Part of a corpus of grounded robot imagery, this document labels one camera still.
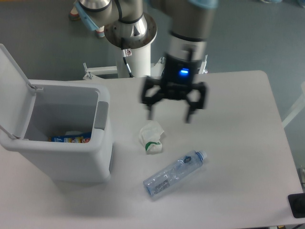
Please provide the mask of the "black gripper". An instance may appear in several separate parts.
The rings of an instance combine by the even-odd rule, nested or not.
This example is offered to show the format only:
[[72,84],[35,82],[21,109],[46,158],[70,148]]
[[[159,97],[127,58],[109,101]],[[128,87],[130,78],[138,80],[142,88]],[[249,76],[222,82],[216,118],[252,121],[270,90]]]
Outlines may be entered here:
[[[140,102],[145,105],[148,114],[147,119],[153,120],[153,106],[162,99],[186,100],[189,107],[185,122],[191,122],[191,115],[198,109],[205,108],[208,94],[208,86],[205,82],[194,83],[194,77],[201,65],[200,60],[173,57],[166,54],[166,61],[161,79],[146,76],[143,81],[140,94]],[[195,101],[189,98],[192,91],[199,95]]]

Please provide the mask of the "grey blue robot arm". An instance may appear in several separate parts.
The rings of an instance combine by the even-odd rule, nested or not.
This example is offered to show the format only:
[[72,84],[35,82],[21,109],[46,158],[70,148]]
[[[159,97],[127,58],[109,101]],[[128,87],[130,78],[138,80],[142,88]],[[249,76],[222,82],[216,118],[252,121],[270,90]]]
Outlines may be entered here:
[[[141,102],[151,112],[163,99],[185,100],[188,123],[196,110],[205,107],[207,85],[193,80],[203,61],[218,1],[151,0],[149,4],[168,15],[172,23],[164,71],[159,79],[145,77]],[[104,27],[107,40],[120,50],[136,49],[148,42],[152,27],[141,0],[77,0],[74,6],[89,30]]]

